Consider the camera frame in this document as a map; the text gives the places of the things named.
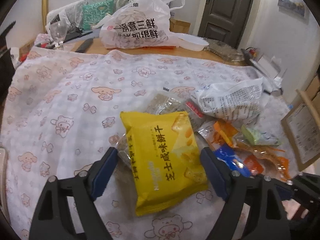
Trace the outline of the orange duck neck packet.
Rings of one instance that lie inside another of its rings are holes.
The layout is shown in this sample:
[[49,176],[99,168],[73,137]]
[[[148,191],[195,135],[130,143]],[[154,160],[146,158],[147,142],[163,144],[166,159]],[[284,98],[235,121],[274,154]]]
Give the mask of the orange duck neck packet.
[[280,146],[254,146],[230,123],[223,120],[210,121],[197,131],[212,150],[223,144],[230,146],[250,170],[252,176],[266,174],[282,181],[291,179],[289,160],[281,154]]

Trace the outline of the green blue candy packet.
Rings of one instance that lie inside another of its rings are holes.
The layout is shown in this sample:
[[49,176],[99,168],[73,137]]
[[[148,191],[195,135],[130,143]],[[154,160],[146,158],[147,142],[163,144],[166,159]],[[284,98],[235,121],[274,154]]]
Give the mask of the green blue candy packet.
[[280,146],[280,140],[269,132],[262,132],[256,128],[249,128],[242,125],[241,132],[245,139],[254,146]]

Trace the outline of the yellow cheese cracker packet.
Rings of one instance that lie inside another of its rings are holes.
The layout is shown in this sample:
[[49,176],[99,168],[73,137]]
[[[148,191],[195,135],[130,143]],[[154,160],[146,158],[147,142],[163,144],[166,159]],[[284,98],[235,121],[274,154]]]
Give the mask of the yellow cheese cracker packet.
[[208,189],[189,114],[121,112],[137,191],[135,213],[173,207]]

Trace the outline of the blue snack bag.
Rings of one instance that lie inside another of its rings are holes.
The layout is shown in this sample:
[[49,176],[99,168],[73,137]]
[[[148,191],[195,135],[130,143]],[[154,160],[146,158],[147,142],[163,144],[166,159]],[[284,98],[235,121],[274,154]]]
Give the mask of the blue snack bag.
[[244,177],[250,177],[252,175],[243,161],[227,144],[223,144],[217,150],[215,150],[214,155],[218,160],[223,161],[231,171],[238,171]]

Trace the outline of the white printed snack bag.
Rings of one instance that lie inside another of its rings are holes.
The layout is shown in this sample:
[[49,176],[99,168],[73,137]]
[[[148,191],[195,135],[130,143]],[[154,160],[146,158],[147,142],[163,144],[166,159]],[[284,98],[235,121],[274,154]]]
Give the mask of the white printed snack bag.
[[195,92],[201,111],[227,122],[251,120],[260,114],[263,79],[212,83]]

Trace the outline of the grey seaweed snack packet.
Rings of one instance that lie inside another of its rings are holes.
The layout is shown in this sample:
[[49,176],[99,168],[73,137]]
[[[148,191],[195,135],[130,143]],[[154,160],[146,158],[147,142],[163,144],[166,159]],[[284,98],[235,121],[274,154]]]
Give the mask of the grey seaweed snack packet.
[[[148,104],[142,104],[136,112],[153,115],[187,112],[194,132],[196,132],[209,119],[209,117],[201,111],[199,105],[189,96],[186,98],[179,98],[177,95],[170,92],[153,92],[147,102]],[[117,143],[117,150],[120,159],[131,169],[131,154],[126,134],[124,134]]]

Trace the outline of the clear plastic tray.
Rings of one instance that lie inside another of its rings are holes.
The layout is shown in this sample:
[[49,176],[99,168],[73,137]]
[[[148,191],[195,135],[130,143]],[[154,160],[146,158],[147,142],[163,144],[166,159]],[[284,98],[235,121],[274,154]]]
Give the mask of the clear plastic tray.
[[219,40],[213,40],[205,38],[209,44],[206,46],[206,50],[216,54],[227,62],[240,62],[244,61],[243,53],[238,52],[235,48]]

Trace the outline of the black remote control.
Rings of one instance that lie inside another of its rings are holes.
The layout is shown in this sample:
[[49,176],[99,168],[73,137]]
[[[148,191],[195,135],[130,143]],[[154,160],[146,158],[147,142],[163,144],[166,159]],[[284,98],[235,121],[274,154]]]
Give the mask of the black remote control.
[[93,44],[94,39],[93,38],[89,38],[87,40],[85,40],[77,49],[76,49],[76,53],[85,53],[86,51],[89,50],[89,48],[91,47],[91,45]]

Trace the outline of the white plastic bowl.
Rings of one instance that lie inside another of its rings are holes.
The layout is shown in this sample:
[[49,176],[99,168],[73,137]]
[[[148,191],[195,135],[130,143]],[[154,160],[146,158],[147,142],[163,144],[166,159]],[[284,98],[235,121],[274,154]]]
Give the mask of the white plastic bowl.
[[178,38],[179,46],[187,50],[202,51],[209,46],[209,43],[206,40],[198,36],[184,33],[176,33],[175,35]]

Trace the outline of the wine glass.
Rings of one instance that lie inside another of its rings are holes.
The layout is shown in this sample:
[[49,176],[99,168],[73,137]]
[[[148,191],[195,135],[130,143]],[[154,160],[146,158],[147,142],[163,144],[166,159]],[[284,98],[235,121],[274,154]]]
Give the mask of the wine glass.
[[65,20],[57,21],[50,25],[50,35],[54,42],[63,50],[63,42],[67,35],[68,25]]

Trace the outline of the green patterned cushion bag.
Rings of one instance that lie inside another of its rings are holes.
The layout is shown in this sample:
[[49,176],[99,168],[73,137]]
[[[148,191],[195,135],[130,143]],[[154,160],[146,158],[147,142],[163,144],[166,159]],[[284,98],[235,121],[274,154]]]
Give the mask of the green patterned cushion bag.
[[50,11],[46,18],[46,31],[52,23],[64,20],[69,28],[76,26],[84,31],[91,30],[105,16],[112,15],[134,0],[80,0]]

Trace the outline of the small cardboard box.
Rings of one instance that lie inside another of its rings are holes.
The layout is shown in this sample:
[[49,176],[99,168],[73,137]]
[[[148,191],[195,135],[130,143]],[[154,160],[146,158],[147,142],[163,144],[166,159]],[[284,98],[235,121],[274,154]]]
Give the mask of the small cardboard box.
[[188,34],[190,29],[190,23],[184,22],[180,20],[176,20],[174,18],[170,18],[170,28],[169,30],[173,33],[184,33]]

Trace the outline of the white plastic shopping bag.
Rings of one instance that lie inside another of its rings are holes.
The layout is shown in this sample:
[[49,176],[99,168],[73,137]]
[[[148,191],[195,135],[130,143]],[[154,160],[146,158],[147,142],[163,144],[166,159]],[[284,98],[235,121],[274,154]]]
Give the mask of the white plastic shopping bag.
[[106,18],[101,42],[105,48],[176,47],[170,13],[184,5],[185,0],[135,0]]

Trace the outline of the dark wooden door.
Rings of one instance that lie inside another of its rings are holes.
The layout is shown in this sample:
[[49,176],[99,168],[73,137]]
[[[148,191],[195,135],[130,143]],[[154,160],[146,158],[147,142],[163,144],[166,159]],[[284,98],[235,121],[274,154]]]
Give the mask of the dark wooden door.
[[206,0],[198,35],[237,48],[253,0]]

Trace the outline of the landscape wall picture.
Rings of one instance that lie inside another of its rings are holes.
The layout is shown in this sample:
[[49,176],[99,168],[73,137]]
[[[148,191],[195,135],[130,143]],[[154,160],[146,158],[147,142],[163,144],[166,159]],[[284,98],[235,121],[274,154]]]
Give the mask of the landscape wall picture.
[[306,4],[303,0],[278,0],[278,7],[283,8],[300,18],[306,17]]

